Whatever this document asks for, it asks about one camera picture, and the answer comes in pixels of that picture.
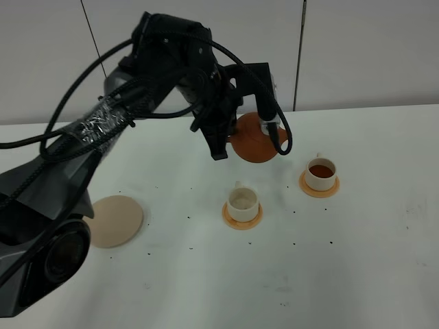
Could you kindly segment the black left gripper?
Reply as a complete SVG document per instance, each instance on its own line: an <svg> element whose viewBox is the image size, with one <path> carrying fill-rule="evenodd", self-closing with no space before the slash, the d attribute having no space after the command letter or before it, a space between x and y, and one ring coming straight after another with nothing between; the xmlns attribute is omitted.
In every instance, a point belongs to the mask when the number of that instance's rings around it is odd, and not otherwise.
<svg viewBox="0 0 439 329"><path fill-rule="evenodd" d="M191 113L193 132L201 130L214 160L228 157L228 137L237 133L237 109L244 100L233 95L226 66L214 64L209 70L197 66L177 67L176 88L189 106L177 111L182 117Z"/></svg>

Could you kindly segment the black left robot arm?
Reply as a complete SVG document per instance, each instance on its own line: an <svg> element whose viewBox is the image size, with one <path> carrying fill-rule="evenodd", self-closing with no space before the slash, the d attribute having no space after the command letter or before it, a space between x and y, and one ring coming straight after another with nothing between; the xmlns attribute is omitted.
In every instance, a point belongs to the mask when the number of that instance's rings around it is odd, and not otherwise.
<svg viewBox="0 0 439 329"><path fill-rule="evenodd" d="M165 14L145 13L124 47L131 52L106 78L104 96L82 118L29 139L38 156L1 174L1 316L14 317L69 280L91 244L87 188L121 133L178 89L215 160L238 102L217 63L210 29Z"/></svg>

